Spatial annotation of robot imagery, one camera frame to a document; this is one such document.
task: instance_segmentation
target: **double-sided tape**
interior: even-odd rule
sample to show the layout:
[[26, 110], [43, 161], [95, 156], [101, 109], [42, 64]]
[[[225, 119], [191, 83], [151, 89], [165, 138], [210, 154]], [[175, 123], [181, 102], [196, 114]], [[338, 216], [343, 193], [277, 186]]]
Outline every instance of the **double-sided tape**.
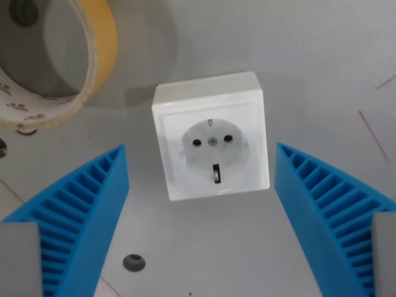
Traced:
[[58, 125], [76, 114], [113, 70], [118, 37], [107, 0], [69, 2], [87, 39], [88, 69], [81, 91], [69, 97], [45, 97], [24, 89], [0, 69], [1, 127], [29, 131]]

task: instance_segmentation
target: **socket center screw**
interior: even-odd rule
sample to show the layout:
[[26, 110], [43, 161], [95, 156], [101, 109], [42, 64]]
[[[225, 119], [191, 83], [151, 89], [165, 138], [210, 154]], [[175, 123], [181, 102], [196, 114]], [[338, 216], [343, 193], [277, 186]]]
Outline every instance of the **socket center screw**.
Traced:
[[217, 138], [216, 137], [211, 137], [210, 139], [208, 139], [208, 144], [211, 147], [214, 147], [215, 145], [217, 145]]

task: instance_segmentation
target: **red scratch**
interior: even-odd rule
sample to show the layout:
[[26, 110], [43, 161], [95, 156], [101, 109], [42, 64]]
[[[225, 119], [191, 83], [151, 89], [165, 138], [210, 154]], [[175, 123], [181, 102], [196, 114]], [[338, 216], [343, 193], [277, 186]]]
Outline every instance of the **red scratch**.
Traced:
[[372, 137], [374, 138], [374, 140], [377, 142], [377, 145], [379, 147], [379, 149], [381, 150], [382, 154], [384, 155], [385, 159], [387, 161], [389, 161], [389, 157], [387, 156], [387, 154], [385, 153], [384, 148], [382, 147], [382, 145], [379, 143], [377, 136], [375, 135], [374, 131], [371, 129], [369, 122], [367, 122], [367, 119], [363, 116], [363, 113], [361, 112], [361, 110], [359, 110], [359, 115], [361, 117], [361, 119], [364, 121], [364, 123], [366, 124], [367, 128], [369, 129]]
[[396, 79], [396, 75], [392, 76], [390, 79], [388, 79], [386, 82], [383, 82], [380, 85], [376, 85], [376, 90], [379, 90], [382, 87], [385, 87], [387, 84], [389, 84], [391, 81], [393, 81], [394, 79]]

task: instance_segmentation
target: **screw hole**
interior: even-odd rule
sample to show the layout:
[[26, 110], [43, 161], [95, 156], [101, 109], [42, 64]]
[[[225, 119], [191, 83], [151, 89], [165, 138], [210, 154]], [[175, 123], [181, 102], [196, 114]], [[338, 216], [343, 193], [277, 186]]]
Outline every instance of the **screw hole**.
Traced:
[[201, 144], [202, 142], [199, 139], [196, 139], [192, 142], [192, 145], [195, 147], [200, 147]]
[[133, 259], [133, 260], [136, 260], [136, 261], [138, 261], [138, 260], [141, 260], [141, 256], [139, 256], [139, 255], [129, 255], [129, 257], [131, 258], [131, 259]]
[[232, 137], [231, 135], [226, 135], [224, 137], [224, 141], [227, 142], [227, 143], [233, 141], [233, 139], [234, 139], [234, 137]]
[[128, 271], [139, 272], [146, 266], [146, 261], [140, 255], [131, 254], [124, 258], [123, 266]]

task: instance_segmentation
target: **hole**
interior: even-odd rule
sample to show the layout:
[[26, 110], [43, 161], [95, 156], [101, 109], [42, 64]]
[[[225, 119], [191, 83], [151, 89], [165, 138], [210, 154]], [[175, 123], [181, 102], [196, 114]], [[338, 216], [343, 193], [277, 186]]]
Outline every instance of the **hole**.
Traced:
[[0, 138], [0, 158], [4, 158], [7, 155], [8, 149], [4, 140]]
[[346, 236], [346, 235], [348, 235], [348, 234], [350, 234], [352, 232], [355, 232], [355, 231], [358, 231], [360, 229], [363, 229], [364, 227], [370, 226], [371, 225], [371, 219], [372, 219], [372, 214], [369, 217], [367, 217], [367, 218], [365, 218], [365, 219], [363, 219], [361, 221], [358, 221], [358, 222], [346, 227], [345, 229], [337, 232], [335, 234], [335, 237], [342, 238], [342, 237], [344, 237], [344, 236]]
[[231, 135], [226, 135], [226, 136], [224, 137], [224, 141], [225, 141], [226, 143], [230, 143], [231, 141], [233, 141], [233, 139], [234, 139], [234, 137], [232, 137]]
[[217, 145], [217, 138], [216, 137], [211, 137], [210, 139], [208, 139], [208, 144], [211, 147], [214, 147], [215, 145]]
[[359, 235], [356, 235], [355, 237], [352, 237], [352, 238], [350, 238], [350, 239], [347, 239], [347, 240], [345, 240], [342, 244], [341, 244], [341, 246], [344, 248], [344, 247], [348, 247], [348, 246], [352, 246], [352, 245], [354, 245], [354, 244], [358, 244], [358, 243], [361, 243], [362, 241], [365, 241], [365, 240], [370, 240], [371, 239], [371, 231], [365, 231], [365, 232], [362, 232], [361, 234], [359, 234]]
[[69, 210], [69, 209], [72, 209], [70, 207], [68, 207], [69, 209], [67, 209], [63, 206], [60, 206], [57, 203], [54, 203], [53, 201], [50, 201], [50, 200], [45, 200], [41, 205], [43, 207], [45, 207], [46, 209], [49, 209], [53, 212], [56, 212], [56, 213], [64, 216], [65, 218], [68, 218], [68, 219], [73, 220], [80, 224], [84, 223], [84, 219], [81, 216], [79, 216], [78, 214], [76, 214], [75, 210], [72, 210], [72, 211]]
[[372, 277], [374, 275], [373, 269], [358, 272], [358, 277]]
[[89, 175], [82, 173], [75, 180], [92, 193], [98, 194], [100, 185], [96, 182], [96, 179], [89, 178]]
[[81, 200], [85, 201], [88, 204], [93, 203], [94, 196], [93, 194], [90, 194], [88, 189], [85, 190], [86, 188], [83, 186], [80, 186], [79, 184], [71, 181], [67, 185], [65, 185], [65, 190], [69, 191], [73, 195], [75, 195], [77, 198], [80, 198]]
[[86, 172], [99, 183], [102, 183], [105, 180], [106, 174], [104, 174], [104, 172], [96, 165], [92, 165], [90, 168], [87, 169]]
[[374, 282], [363, 283], [363, 286], [365, 288], [373, 288], [374, 287]]
[[123, 266], [126, 270], [131, 272], [139, 272], [146, 267], [146, 261], [144, 258], [137, 254], [131, 254], [124, 258]]
[[44, 285], [57, 285], [59, 283], [59, 280], [53, 280], [50, 278], [43, 278], [43, 284]]
[[309, 176], [315, 169], [317, 168], [317, 164], [315, 164], [312, 161], [308, 161], [305, 164], [301, 165], [300, 168], [298, 168], [298, 173], [301, 176], [302, 179], [305, 179], [307, 176]]
[[376, 202], [374, 200], [370, 200], [369, 202], [367, 202], [363, 205], [360, 205], [359, 207], [355, 208], [354, 210], [351, 210], [350, 212], [346, 213], [342, 217], [340, 217], [337, 220], [335, 220], [334, 222], [332, 222], [330, 224], [330, 227], [334, 229], [338, 226], [341, 226], [342, 224], [345, 224], [345, 223], [353, 220], [354, 218], [357, 218], [365, 213], [368, 213], [369, 211], [377, 208], [378, 206], [379, 206], [378, 202]]
[[142, 256], [139, 256], [139, 255], [129, 255], [129, 257], [130, 257], [131, 259], [133, 259], [133, 260], [136, 260], [136, 261], [142, 259]]
[[305, 185], [308, 190], [311, 190], [314, 186], [319, 184], [326, 176], [328, 176], [330, 172], [323, 168], [320, 168], [317, 172], [315, 172], [309, 179], [305, 182]]
[[300, 167], [301, 164], [303, 164], [304, 161], [305, 158], [303, 156], [296, 154], [291, 162], [293, 166], [297, 169], [298, 167]]
[[54, 231], [50, 228], [44, 227], [43, 224], [41, 222], [38, 222], [38, 228], [40, 230], [40, 233], [43, 233], [44, 235], [47, 235], [48, 237], [60, 240], [60, 241], [64, 241], [65, 243], [71, 243], [74, 244], [75, 240], [72, 239], [69, 236], [63, 235], [57, 231]]
[[54, 296], [54, 295], [55, 295], [54, 291], [44, 290], [44, 296]]
[[63, 270], [62, 269], [57, 269], [53, 267], [47, 267], [46, 264], [43, 264], [43, 268], [41, 270], [43, 273], [53, 273], [53, 274], [62, 274]]
[[195, 147], [200, 147], [201, 144], [202, 144], [202, 142], [199, 139], [195, 139], [192, 142], [192, 145], [195, 146]]
[[282, 147], [282, 148], [288, 157], [290, 157], [293, 154], [293, 151], [290, 148], [287, 147]]
[[54, 257], [54, 256], [47, 255], [47, 254], [42, 254], [41, 255], [41, 259], [43, 261], [54, 262], [54, 263], [59, 263], [59, 264], [66, 264], [67, 263], [66, 259], [59, 258], [59, 257]]
[[362, 246], [362, 247], [359, 247], [358, 249], [350, 251], [347, 253], [346, 256], [351, 258], [351, 257], [356, 257], [358, 255], [365, 254], [367, 252], [371, 252], [371, 244], [368, 244], [367, 246]]
[[60, 201], [63, 201], [64, 203], [70, 205], [77, 210], [80, 210], [83, 213], [88, 213], [89, 211], [89, 208], [83, 202], [81, 202], [80, 199], [78, 199], [71, 193], [69, 194], [67, 191], [58, 190], [55, 192], [54, 196], [57, 197]]
[[338, 176], [332, 176], [330, 179], [324, 181], [317, 189], [312, 192], [312, 196], [315, 200], [321, 198], [325, 193], [329, 192], [336, 185], [342, 181]]
[[372, 257], [361, 259], [359, 261], [354, 261], [354, 262], [352, 262], [352, 267], [360, 267], [360, 266], [369, 265], [369, 264], [372, 264]]
[[70, 224], [66, 223], [62, 218], [55, 217], [53, 214], [48, 214], [48, 212], [43, 209], [35, 209], [32, 212], [32, 217], [71, 233], [79, 234], [80, 231], [77, 227], [70, 226]]
[[117, 157], [118, 154], [118, 148], [116, 150], [113, 150], [111, 153], [108, 154], [109, 158], [114, 161], [114, 159]]
[[70, 254], [71, 250], [70, 249], [66, 249], [62, 246], [59, 246], [57, 244], [52, 243], [50, 240], [41, 240], [41, 248], [43, 249], [49, 249], [52, 251], [56, 251], [56, 252], [62, 252], [64, 254]]
[[97, 162], [97, 165], [103, 169], [105, 172], [109, 171], [111, 167], [111, 162], [109, 158], [102, 158]]
[[220, 175], [220, 165], [213, 164], [213, 179], [215, 184], [220, 184], [222, 182], [222, 176]]
[[[321, 201], [319, 203], [319, 208], [323, 208], [327, 205], [329, 205], [331, 202], [335, 201], [339, 197], [345, 195], [346, 193], [350, 192], [353, 189], [353, 186], [351, 184], [344, 184], [341, 188], [337, 189], [333, 194], [332, 197], [329, 197], [326, 199], [326, 201]], [[332, 209], [329, 209], [326, 211], [324, 214], [325, 218], [331, 218], [332, 216], [338, 214], [342, 210], [347, 209], [349, 206], [352, 206], [353, 204], [356, 204], [360, 200], [363, 200], [364, 198], [367, 197], [367, 194], [361, 192], [361, 191], [356, 191], [354, 193], [351, 193], [347, 196], [345, 196], [340, 203], [338, 203], [336, 206], [334, 206]]]
[[9, 13], [12, 20], [23, 27], [31, 27], [38, 20], [38, 8], [33, 0], [12, 0]]

